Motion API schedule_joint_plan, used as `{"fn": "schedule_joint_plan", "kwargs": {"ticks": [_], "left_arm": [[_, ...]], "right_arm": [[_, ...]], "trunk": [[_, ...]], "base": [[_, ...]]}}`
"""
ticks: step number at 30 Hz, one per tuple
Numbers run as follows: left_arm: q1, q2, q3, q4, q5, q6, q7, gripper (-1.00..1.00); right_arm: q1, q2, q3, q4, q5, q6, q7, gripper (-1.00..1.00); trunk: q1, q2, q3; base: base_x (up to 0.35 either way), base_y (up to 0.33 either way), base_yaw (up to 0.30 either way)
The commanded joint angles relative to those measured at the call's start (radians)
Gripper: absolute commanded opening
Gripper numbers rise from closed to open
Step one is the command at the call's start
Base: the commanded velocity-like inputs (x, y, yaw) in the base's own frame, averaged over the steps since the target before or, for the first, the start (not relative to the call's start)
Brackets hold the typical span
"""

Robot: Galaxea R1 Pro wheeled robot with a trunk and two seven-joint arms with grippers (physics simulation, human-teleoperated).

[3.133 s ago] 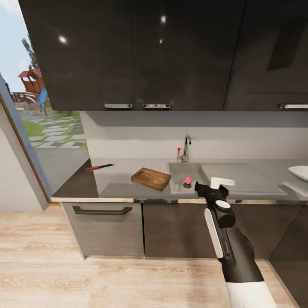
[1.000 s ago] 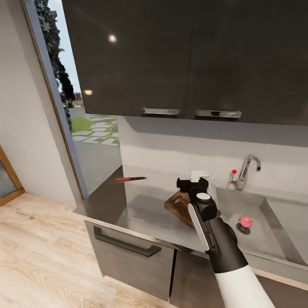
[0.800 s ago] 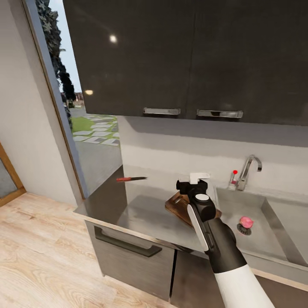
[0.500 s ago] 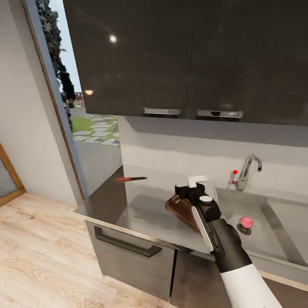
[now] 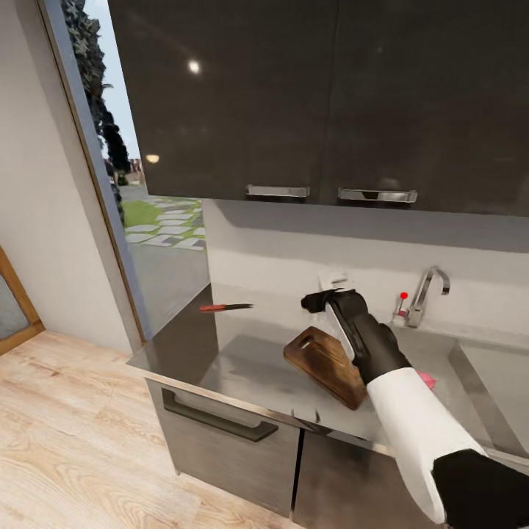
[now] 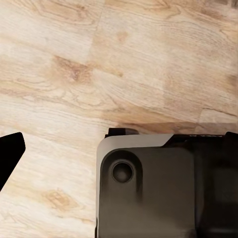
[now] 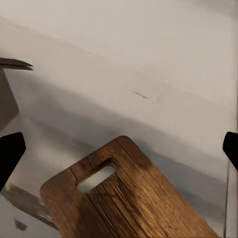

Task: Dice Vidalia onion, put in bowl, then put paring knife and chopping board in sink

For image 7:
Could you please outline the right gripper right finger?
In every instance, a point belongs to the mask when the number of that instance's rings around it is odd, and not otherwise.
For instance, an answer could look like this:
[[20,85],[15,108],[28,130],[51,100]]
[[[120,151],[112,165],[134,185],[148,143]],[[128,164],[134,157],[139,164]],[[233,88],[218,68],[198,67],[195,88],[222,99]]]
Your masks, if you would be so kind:
[[223,143],[223,151],[238,171],[238,133],[227,132]]

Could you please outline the cutting board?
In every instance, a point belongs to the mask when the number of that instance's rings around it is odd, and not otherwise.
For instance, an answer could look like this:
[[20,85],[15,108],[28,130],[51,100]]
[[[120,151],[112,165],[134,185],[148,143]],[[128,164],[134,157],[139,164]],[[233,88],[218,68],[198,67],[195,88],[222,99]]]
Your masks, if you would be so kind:
[[[118,171],[78,191],[76,184],[108,161]],[[125,135],[49,179],[40,197],[63,238],[219,238]]]

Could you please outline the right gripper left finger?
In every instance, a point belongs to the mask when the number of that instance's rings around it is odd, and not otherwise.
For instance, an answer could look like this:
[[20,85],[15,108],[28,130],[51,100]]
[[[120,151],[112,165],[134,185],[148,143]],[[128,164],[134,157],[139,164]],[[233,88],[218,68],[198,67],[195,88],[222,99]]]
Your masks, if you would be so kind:
[[0,191],[26,150],[22,132],[0,137]]

